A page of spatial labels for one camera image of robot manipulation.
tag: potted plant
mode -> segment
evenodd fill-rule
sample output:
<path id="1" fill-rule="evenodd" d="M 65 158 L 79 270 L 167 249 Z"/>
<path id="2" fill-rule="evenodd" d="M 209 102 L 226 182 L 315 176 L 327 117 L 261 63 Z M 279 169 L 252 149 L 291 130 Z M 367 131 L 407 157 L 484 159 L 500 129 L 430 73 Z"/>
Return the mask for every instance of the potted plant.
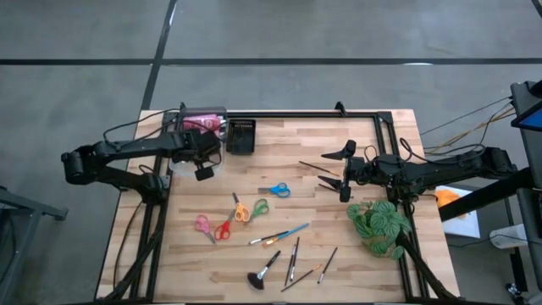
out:
<path id="1" fill-rule="evenodd" d="M 381 200 L 362 202 L 361 206 L 352 204 L 346 214 L 354 222 L 357 233 L 362 237 L 362 244 L 375 257 L 399 259 L 403 255 L 405 248 L 397 246 L 395 239 L 401 231 L 408 232 L 412 227 L 405 216 L 397 213 L 393 203 Z"/>

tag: black basket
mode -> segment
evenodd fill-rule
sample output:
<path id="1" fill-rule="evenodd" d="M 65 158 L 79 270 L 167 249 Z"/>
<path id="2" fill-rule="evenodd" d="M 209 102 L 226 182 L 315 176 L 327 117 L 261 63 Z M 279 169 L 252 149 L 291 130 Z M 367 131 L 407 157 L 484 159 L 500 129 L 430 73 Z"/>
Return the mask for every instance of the black basket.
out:
<path id="1" fill-rule="evenodd" d="M 228 126 L 228 141 L 226 151 L 234 155 L 249 155 L 254 153 L 256 138 L 256 120 L 231 119 Z"/>

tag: concrete floor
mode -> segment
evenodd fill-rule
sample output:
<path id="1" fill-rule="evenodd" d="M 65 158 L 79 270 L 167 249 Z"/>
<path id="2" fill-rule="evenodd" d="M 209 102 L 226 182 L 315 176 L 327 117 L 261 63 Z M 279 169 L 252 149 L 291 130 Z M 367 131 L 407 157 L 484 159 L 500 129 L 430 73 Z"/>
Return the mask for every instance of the concrete floor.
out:
<path id="1" fill-rule="evenodd" d="M 3 0 L 0 58 L 153 58 L 168 3 Z M 539 57 L 542 36 L 535 34 L 541 27 L 529 0 L 188 0 L 177 5 L 164 57 Z M 151 109 L 181 101 L 230 109 L 331 108 L 342 101 L 348 108 L 413 108 L 424 131 L 509 95 L 512 82 L 539 80 L 541 70 L 537 65 L 162 67 Z M 63 223 L 42 221 L 14 303 L 92 299 L 119 194 L 105 185 L 68 185 L 60 154 L 100 141 L 106 128 L 136 118 L 149 72 L 147 66 L 0 66 L 0 184 L 69 208 Z M 423 143 L 439 144 L 499 107 L 429 133 Z M 521 168 L 527 164 L 523 145 L 508 122 L 492 125 L 484 144 L 505 148 Z M 133 133 L 128 127 L 116 135 L 128 139 Z M 480 212 L 484 234 L 507 225 L 504 212 L 498 205 Z M 502 289 L 512 281 L 507 252 L 481 245 L 452 248 L 451 255 L 464 297 L 510 302 Z M 530 274 L 529 284 L 536 290 Z"/>

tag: wooden table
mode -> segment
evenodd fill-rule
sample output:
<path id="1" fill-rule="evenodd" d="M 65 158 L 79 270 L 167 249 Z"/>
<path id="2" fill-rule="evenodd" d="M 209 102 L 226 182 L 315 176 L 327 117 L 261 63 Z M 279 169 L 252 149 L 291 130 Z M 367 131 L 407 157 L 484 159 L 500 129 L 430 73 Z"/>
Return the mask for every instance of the wooden table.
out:
<path id="1" fill-rule="evenodd" d="M 404 137 L 417 153 L 423 155 L 422 143 L 412 110 L 391 110 L 397 138 Z M 153 111 L 141 112 L 141 117 Z M 137 126 L 135 136 L 157 129 L 162 122 L 157 115 Z M 322 153 L 340 150 L 348 139 L 357 142 L 357 155 L 363 148 L 376 146 L 371 119 L 258 119 L 256 151 L 251 156 L 224 156 L 224 170 L 205 181 L 174 176 L 163 236 L 163 245 L 155 289 L 155 302 L 399 302 L 404 301 L 399 266 L 388 258 L 375 258 L 361 246 L 361 238 L 346 217 L 348 203 L 339 202 L 337 193 L 320 186 L 317 175 L 325 175 L 298 163 L 299 160 L 341 172 L 343 162 L 320 158 Z M 390 151 L 389 137 L 386 138 Z M 374 150 L 368 156 L 374 157 Z M 401 149 L 405 157 L 407 152 Z M 140 173 L 137 166 L 152 167 L 154 158 L 131 159 L 129 171 Z M 257 188 L 286 182 L 291 196 L 278 198 L 257 194 Z M 353 183 L 350 203 L 385 198 L 379 186 L 357 186 Z M 252 208 L 266 197 L 270 211 L 248 226 L 234 221 L 231 237 L 210 244 L 207 237 L 195 231 L 198 214 L 206 214 L 214 227 L 221 225 L 234 207 L 231 192 Z M 437 278 L 455 295 L 459 295 L 454 269 L 434 200 L 421 197 L 414 214 L 423 259 Z M 113 266 L 126 225 L 141 198 L 134 191 L 123 193 L 115 216 L 113 231 L 103 266 L 97 297 L 112 290 Z M 134 262 L 141 229 L 143 209 L 136 215 L 120 259 L 120 279 Z M 269 248 L 248 246 L 255 238 L 288 230 L 303 223 L 310 225 L 299 233 Z M 296 237 L 301 238 L 296 276 L 313 266 L 326 263 L 335 246 L 339 250 L 317 285 L 321 269 L 280 293 Z M 246 273 L 258 272 L 277 250 L 282 254 L 267 272 L 264 291 L 254 291 L 246 283 Z M 416 273 L 407 260 L 414 295 L 419 295 Z M 147 272 L 143 272 L 144 294 Z"/>

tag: orange object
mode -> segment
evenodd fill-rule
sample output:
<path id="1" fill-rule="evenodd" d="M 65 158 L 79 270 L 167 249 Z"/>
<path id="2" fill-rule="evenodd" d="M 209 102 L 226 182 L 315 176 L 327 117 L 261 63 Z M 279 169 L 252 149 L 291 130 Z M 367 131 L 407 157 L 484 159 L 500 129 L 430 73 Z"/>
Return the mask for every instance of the orange object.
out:
<path id="1" fill-rule="evenodd" d="M 455 200 L 459 199 L 461 196 L 457 195 L 455 192 L 450 190 L 440 190 L 436 191 L 434 193 L 435 196 L 437 196 L 437 205 L 439 208 L 444 207 L 446 204 L 450 202 L 454 202 Z M 467 215 L 463 214 L 459 216 L 459 218 L 465 218 Z"/>

